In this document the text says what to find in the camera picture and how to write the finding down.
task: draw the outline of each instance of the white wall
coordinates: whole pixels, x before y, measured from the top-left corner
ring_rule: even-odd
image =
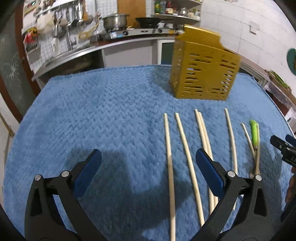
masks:
[[[19,123],[14,118],[7,105],[0,95],[0,112],[3,115],[4,119],[11,126],[12,130],[16,133],[19,127]],[[4,126],[3,122],[0,120],[0,204],[3,205],[3,196],[2,196],[2,186],[3,186],[3,178],[4,178],[4,150],[6,147],[8,137],[8,131]]]
[[[204,0],[201,27],[221,34],[221,42],[264,69],[274,70],[296,96],[296,76],[288,68],[286,55],[296,47],[296,33],[273,0]],[[249,23],[260,26],[257,35]]]

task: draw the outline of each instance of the stainless steel countertop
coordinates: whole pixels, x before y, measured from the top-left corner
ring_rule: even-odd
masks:
[[[41,77],[42,75],[46,74],[52,69],[55,69],[56,67],[71,61],[75,58],[78,58],[80,56],[95,52],[97,50],[121,45],[121,44],[127,44],[131,42],[138,42],[138,41],[147,41],[147,40],[172,40],[175,39],[175,36],[167,36],[167,37],[144,37],[144,38],[135,38],[135,39],[128,39],[128,40],[122,40],[122,41],[117,41],[114,43],[110,44],[105,44],[101,46],[96,46],[92,44],[87,44],[82,47],[78,47],[76,49],[73,49],[71,51],[67,51],[57,57],[54,57],[52,59],[49,59],[46,61],[39,69],[38,71],[34,74],[32,77],[32,81],[36,80],[37,78]]]

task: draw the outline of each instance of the wooden door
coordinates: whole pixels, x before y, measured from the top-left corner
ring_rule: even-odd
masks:
[[[118,13],[129,14],[128,25],[139,27],[135,18],[146,17],[146,1],[145,0],[117,0]]]

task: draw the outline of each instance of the light switch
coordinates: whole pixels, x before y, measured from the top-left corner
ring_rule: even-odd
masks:
[[[250,21],[249,26],[250,26],[250,32],[253,34],[257,34],[258,31],[260,30],[259,24],[254,23],[252,21]]]

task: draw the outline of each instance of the gas stove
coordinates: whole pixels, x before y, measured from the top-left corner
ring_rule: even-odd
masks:
[[[168,28],[129,28],[111,32],[102,32],[99,34],[100,40],[120,39],[124,37],[150,35],[150,34],[173,34],[174,30]]]

